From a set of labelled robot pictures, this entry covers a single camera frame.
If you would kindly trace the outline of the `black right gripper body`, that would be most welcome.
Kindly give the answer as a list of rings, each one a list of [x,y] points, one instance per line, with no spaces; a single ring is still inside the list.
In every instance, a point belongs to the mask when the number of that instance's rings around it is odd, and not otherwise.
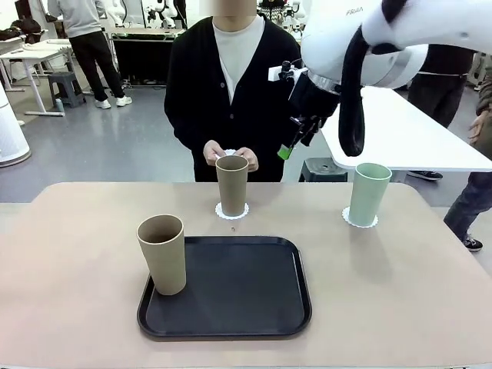
[[[300,123],[318,127],[331,117],[340,96],[315,84],[307,72],[299,74],[290,95],[291,117]]]

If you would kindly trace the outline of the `person's left hand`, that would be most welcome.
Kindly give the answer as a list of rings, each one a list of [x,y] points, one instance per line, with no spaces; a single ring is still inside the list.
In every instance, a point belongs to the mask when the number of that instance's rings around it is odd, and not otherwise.
[[[235,153],[235,155],[245,158],[248,161],[248,171],[255,172],[259,168],[257,155],[250,148],[240,148]]]

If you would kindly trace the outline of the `person's right hand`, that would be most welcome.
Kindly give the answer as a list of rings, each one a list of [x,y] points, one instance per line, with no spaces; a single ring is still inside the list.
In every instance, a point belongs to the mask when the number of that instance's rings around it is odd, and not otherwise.
[[[224,157],[226,154],[216,141],[210,140],[204,146],[203,155],[207,165],[215,166],[216,161],[219,158]]]

